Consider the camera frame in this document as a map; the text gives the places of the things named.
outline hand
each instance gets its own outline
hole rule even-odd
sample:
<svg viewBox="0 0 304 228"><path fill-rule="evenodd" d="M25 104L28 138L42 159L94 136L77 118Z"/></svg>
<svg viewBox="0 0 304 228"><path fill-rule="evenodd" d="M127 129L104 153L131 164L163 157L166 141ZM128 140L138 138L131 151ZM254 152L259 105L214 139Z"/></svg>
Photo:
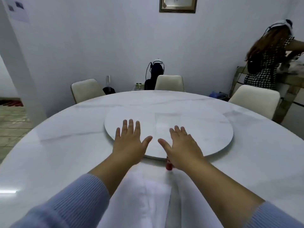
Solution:
<svg viewBox="0 0 304 228"><path fill-rule="evenodd" d="M159 144L164 148L171 163L178 169L185 171L188 165L193 165L194 161L205 160L203 153L192 136L187 134L184 127L179 129L170 128L173 141L172 147L164 139L158 139Z"/></svg>
<svg viewBox="0 0 304 228"><path fill-rule="evenodd" d="M146 153L152 136L146 137L143 142L140 141L140 123L136 122L135 130L133 120L123 121L123 128L120 135L120 128L116 129L116 137L113 145L112 155L124 162L128 162L131 166L139 163Z"/></svg>

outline tiled floor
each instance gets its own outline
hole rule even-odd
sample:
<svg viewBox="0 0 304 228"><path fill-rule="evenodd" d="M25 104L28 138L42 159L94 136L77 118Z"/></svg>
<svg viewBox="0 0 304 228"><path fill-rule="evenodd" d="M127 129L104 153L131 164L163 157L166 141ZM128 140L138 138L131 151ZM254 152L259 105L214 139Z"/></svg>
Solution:
<svg viewBox="0 0 304 228"><path fill-rule="evenodd" d="M0 164L32 128L24 107L0 106Z"/></svg>

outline paper poster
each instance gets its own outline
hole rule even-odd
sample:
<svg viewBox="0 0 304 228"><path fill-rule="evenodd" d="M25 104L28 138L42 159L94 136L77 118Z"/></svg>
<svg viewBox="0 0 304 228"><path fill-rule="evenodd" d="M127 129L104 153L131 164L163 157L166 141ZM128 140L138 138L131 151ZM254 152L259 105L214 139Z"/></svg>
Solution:
<svg viewBox="0 0 304 228"><path fill-rule="evenodd" d="M23 0L5 0L9 16L17 21L29 23Z"/></svg>

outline cable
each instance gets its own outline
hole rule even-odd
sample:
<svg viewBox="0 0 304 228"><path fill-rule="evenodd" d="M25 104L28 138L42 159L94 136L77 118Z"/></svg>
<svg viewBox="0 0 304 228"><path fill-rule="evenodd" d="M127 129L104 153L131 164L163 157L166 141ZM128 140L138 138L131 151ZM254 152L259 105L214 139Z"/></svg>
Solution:
<svg viewBox="0 0 304 228"><path fill-rule="evenodd" d="M147 72L148 72L149 65L148 65L147 70L146 70L146 80L147 80Z"/></svg>

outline houndstooth dress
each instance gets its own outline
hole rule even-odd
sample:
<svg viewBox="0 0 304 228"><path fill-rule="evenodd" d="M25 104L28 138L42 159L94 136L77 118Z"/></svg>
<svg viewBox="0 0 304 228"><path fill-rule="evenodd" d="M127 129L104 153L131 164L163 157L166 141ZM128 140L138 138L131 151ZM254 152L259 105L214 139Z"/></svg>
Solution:
<svg viewBox="0 0 304 228"><path fill-rule="evenodd" d="M261 71L256 74L248 74L245 77L244 84L266 89L275 89L277 68L285 57L285 47L292 39L294 39L294 37L287 38L283 46L277 45L275 51L266 50L263 53L264 59L262 60Z"/></svg>

